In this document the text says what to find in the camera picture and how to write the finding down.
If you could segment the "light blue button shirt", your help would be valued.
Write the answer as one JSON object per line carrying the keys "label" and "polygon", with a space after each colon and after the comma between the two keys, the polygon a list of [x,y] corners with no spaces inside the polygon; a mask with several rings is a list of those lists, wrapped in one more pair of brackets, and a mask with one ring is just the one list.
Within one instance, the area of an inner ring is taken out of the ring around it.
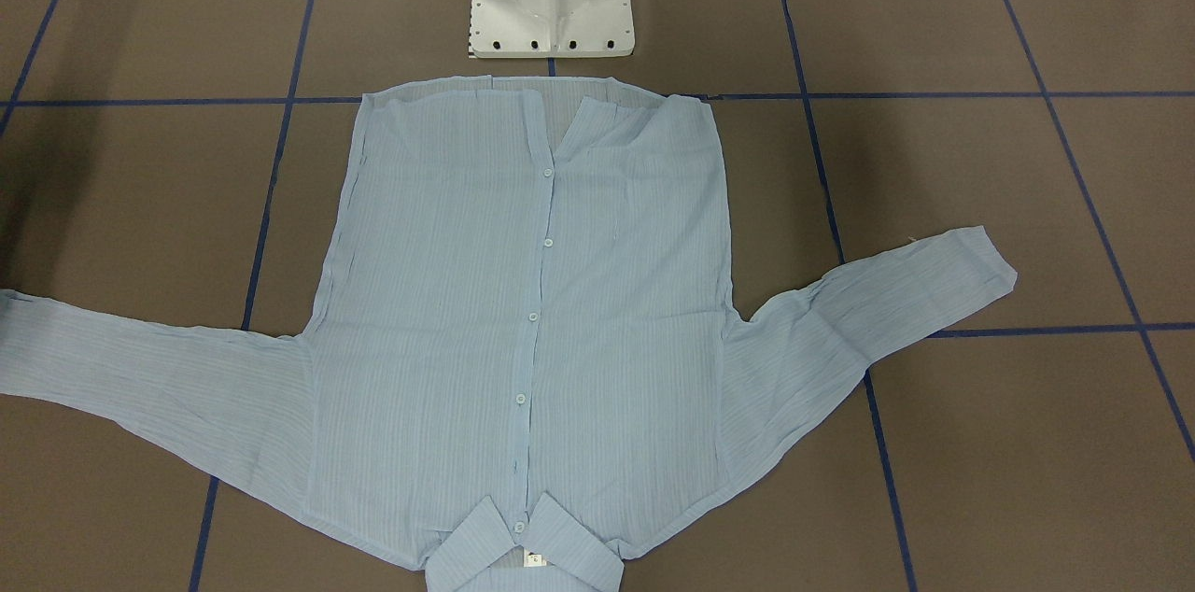
{"label": "light blue button shirt", "polygon": [[750,318],[731,276],[711,106],[436,78],[362,98],[302,332],[4,289],[4,393],[111,420],[430,591],[615,591],[871,365],[1019,277],[980,226]]}

